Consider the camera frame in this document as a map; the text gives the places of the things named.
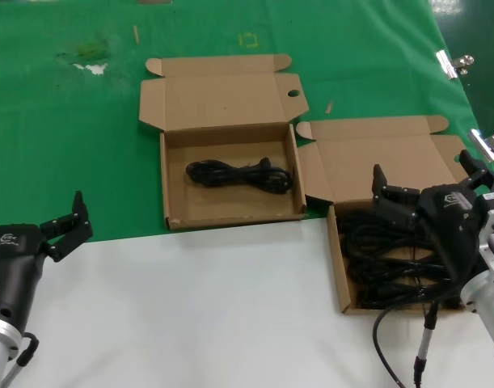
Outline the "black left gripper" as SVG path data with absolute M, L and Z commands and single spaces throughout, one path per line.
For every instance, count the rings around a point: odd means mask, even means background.
M 92 236 L 81 191 L 74 194 L 70 214 L 44 222 L 40 228 L 0 226 L 0 319 L 13 327 L 27 326 L 46 254 L 58 263 Z

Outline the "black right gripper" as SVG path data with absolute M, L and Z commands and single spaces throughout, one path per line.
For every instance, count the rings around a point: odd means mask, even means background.
M 481 186 L 494 191 L 494 171 L 462 150 L 458 161 L 467 177 L 460 183 L 442 184 L 419 190 L 389 185 L 379 164 L 373 169 L 374 212 L 393 227 L 409 232 L 419 222 L 435 246 L 454 282 L 473 276 L 478 258 L 481 216 L 472 210 Z

